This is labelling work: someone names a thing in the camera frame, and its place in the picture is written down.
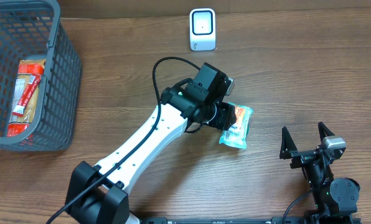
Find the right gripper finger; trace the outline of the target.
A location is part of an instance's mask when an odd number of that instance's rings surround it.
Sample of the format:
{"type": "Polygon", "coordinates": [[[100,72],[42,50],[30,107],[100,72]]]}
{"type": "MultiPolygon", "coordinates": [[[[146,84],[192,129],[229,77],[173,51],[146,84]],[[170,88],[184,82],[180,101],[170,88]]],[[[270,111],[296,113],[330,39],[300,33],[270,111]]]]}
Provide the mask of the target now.
{"type": "Polygon", "coordinates": [[[334,136],[334,133],[322,121],[320,121],[317,126],[321,141],[326,137],[334,136]]]}
{"type": "Polygon", "coordinates": [[[284,126],[281,130],[281,137],[282,140],[279,158],[291,159],[293,157],[293,154],[297,153],[298,149],[286,126],[284,126]]]}

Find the teal snack packet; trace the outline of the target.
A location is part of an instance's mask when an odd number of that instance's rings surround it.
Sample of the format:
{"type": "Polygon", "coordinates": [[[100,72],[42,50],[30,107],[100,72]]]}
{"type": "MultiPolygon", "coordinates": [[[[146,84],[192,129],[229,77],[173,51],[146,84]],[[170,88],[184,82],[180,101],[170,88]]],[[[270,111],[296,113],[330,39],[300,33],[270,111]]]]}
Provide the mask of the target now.
{"type": "Polygon", "coordinates": [[[235,107],[236,121],[227,131],[222,131],[219,143],[238,149],[246,149],[249,120],[253,114],[253,109],[247,106],[236,105],[232,102],[230,104],[235,107]]]}

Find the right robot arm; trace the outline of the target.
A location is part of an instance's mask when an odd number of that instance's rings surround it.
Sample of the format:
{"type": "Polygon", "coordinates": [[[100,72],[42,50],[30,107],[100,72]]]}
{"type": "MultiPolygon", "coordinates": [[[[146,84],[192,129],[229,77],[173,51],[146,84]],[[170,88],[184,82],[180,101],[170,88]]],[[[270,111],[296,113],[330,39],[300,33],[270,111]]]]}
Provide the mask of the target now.
{"type": "Polygon", "coordinates": [[[287,127],[281,130],[280,159],[289,159],[290,168],[300,168],[309,183],[309,190],[287,207],[281,223],[360,223],[352,215],[357,212],[360,185],[351,178],[335,178],[330,165],[342,157],[345,140],[324,123],[317,124],[321,143],[315,149],[299,151],[287,127]],[[290,218],[289,212],[302,199],[312,195],[316,208],[302,217],[290,218]]]}

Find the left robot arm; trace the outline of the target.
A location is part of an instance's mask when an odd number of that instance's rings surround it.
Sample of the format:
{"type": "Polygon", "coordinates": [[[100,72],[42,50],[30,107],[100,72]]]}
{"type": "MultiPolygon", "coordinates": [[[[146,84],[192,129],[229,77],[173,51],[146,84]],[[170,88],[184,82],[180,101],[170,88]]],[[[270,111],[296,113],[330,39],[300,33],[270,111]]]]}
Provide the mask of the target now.
{"type": "Polygon", "coordinates": [[[146,122],[115,152],[94,166],[85,161],[73,170],[64,211],[79,223],[141,223],[131,213],[129,195],[160,152],[199,123],[228,130],[235,107],[223,102],[234,86],[226,74],[205,63],[160,95],[146,122]]]}

